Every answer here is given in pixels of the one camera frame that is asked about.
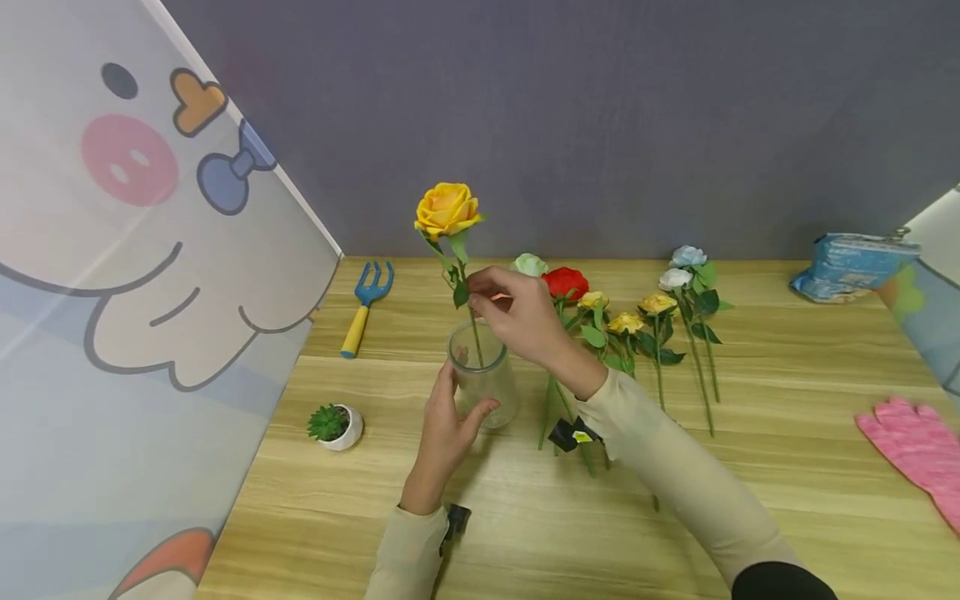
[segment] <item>black sleeve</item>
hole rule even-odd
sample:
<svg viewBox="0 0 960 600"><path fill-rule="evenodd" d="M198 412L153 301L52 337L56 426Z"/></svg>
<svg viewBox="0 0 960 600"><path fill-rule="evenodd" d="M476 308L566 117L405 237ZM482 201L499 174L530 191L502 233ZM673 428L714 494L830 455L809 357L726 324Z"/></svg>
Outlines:
<svg viewBox="0 0 960 600"><path fill-rule="evenodd" d="M787 563L757 563L733 580L733 600L837 600L810 571Z"/></svg>

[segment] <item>white rose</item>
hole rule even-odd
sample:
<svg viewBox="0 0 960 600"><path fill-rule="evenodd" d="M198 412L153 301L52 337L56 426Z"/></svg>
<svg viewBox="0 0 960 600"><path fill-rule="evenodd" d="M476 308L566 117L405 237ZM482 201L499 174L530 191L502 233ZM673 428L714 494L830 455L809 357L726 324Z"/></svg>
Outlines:
<svg viewBox="0 0 960 600"><path fill-rule="evenodd" d="M702 265L707 262L707 255L704 251L693 246L680 246L673 251L673 258L670 260L671 267L691 267Z"/></svg>
<svg viewBox="0 0 960 600"><path fill-rule="evenodd" d="M524 252L516 258L514 264L510 265L510 270L523 273L530 277L539 277L550 271L550 267L540 260L540 257L536 254Z"/></svg>
<svg viewBox="0 0 960 600"><path fill-rule="evenodd" d="M683 269L667 269L666 273L660 276L660 288L666 292L671 292L686 286L691 279L693 279L693 275Z"/></svg>

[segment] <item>purple backdrop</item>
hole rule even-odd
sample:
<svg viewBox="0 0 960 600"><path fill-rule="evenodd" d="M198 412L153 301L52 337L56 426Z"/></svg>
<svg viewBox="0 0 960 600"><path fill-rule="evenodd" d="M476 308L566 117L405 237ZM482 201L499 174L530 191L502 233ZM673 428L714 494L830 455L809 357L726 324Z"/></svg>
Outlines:
<svg viewBox="0 0 960 600"><path fill-rule="evenodd" d="M808 257L960 180L960 3L164 0L350 254Z"/></svg>

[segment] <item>blue bow tie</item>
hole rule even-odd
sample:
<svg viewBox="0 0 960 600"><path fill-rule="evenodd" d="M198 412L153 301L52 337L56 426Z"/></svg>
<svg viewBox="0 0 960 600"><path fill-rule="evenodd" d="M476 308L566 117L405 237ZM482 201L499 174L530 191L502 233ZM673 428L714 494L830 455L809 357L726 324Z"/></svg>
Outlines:
<svg viewBox="0 0 960 600"><path fill-rule="evenodd" d="M253 171L270 171L276 159L246 119L240 122L240 151L236 156L210 153L197 165L197 183L206 201L218 212L235 215L247 205Z"/></svg>

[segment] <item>yellow rose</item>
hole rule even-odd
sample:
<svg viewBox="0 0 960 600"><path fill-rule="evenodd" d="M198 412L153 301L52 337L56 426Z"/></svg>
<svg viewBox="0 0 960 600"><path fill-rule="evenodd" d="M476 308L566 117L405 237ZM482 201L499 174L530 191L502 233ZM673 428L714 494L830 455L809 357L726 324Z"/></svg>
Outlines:
<svg viewBox="0 0 960 600"><path fill-rule="evenodd" d="M483 221L477 212L477 199L465 183L437 183L417 205L414 227L437 241L441 235L453 235Z"/></svg>
<svg viewBox="0 0 960 600"><path fill-rule="evenodd" d="M609 303L610 299L607 298L607 295L603 292L587 292L582 298L580 298L580 301L577 302L577 305L581 308L593 308L597 305L603 308Z"/></svg>
<svg viewBox="0 0 960 600"><path fill-rule="evenodd" d="M673 308L676 305L677 301L666 294L651 294L640 301L640 308L647 311L649 315L658 315L664 310Z"/></svg>
<svg viewBox="0 0 960 600"><path fill-rule="evenodd" d="M620 313L607 324L613 333L637 333L643 327L643 320L633 313Z"/></svg>

